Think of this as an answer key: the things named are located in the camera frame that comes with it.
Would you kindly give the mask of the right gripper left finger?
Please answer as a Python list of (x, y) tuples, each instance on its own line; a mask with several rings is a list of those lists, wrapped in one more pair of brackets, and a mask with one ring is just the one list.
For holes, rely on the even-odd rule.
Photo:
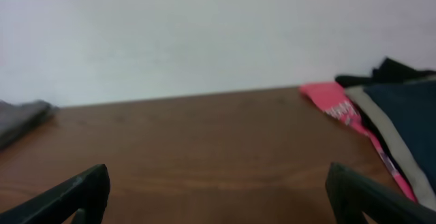
[(102, 222), (110, 193), (104, 164), (94, 165), (38, 196), (1, 213), (2, 223)]

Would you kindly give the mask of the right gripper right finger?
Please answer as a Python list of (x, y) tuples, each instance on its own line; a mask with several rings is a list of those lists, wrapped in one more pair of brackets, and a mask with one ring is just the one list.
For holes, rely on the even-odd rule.
[(395, 193), (343, 164), (330, 164), (325, 182), (337, 223), (434, 223), (435, 211)]

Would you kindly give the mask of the grey shorts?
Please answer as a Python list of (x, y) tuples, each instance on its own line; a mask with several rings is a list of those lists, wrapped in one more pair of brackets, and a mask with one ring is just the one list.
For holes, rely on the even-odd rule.
[(47, 121), (57, 110), (43, 100), (21, 104), (1, 101), (1, 150)]

